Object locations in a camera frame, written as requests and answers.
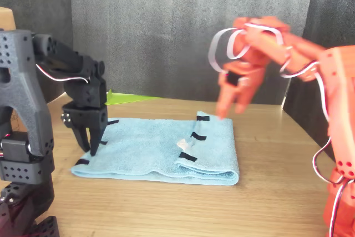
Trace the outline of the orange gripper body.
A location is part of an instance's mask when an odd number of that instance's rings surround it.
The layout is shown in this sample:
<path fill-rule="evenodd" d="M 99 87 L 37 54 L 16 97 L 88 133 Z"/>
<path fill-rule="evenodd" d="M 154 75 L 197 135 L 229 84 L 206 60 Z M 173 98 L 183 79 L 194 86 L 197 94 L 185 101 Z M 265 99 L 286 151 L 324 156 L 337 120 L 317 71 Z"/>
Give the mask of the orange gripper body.
<path fill-rule="evenodd" d="M 220 95 L 251 94 L 263 82 L 266 67 L 251 63 L 231 62 L 223 66 L 219 76 Z"/>

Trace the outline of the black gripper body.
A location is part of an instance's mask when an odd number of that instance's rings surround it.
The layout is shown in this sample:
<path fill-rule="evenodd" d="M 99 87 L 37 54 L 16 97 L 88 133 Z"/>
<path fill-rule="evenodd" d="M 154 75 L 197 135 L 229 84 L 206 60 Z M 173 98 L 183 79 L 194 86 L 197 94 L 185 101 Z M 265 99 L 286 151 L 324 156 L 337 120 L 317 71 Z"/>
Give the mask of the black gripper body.
<path fill-rule="evenodd" d="M 68 128 L 105 129 L 108 123 L 108 110 L 104 104 L 99 108 L 79 107 L 74 102 L 62 106 L 61 120 Z"/>

